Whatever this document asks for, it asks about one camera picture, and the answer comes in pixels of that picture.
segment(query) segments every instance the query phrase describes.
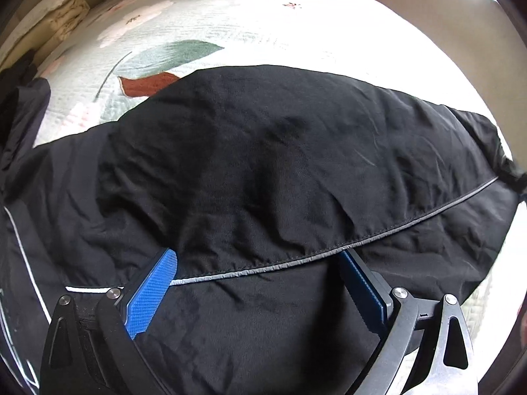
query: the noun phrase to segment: beige wall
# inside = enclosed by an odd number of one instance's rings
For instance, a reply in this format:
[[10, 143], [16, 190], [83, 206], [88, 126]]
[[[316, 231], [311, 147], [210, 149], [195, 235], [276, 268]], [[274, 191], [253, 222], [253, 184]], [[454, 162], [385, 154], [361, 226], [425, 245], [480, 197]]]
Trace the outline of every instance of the beige wall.
[[493, 0], [377, 0], [425, 33], [479, 92], [527, 169], [527, 48]]

